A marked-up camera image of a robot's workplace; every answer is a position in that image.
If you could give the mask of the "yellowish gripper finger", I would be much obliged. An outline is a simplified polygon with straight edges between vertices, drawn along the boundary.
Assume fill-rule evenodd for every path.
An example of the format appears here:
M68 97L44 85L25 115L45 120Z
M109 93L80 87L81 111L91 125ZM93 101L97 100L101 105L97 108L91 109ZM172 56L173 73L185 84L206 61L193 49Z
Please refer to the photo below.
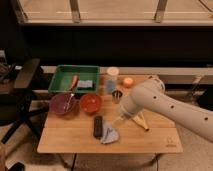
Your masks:
M112 126L113 126L114 128L118 128L118 127L120 127L122 124L124 124L125 121L126 121L126 119L125 119L124 117L119 116L119 117L117 117L117 118L112 122Z

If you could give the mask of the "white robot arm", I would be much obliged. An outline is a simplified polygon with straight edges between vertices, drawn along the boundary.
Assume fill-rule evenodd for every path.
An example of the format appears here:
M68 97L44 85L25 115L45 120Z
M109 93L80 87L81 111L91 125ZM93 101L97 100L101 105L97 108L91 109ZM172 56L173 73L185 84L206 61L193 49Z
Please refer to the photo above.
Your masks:
M213 143L213 111L167 96L165 85L159 78L150 78L135 85L122 98L113 127L119 127L142 109L161 114Z

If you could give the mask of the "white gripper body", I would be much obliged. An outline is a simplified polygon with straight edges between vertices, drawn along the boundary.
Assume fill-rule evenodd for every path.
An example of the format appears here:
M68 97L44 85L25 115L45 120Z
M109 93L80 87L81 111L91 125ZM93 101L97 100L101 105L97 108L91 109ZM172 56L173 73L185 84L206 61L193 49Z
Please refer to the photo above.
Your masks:
M130 96L124 97L119 103L119 114L124 118L132 118L140 111Z

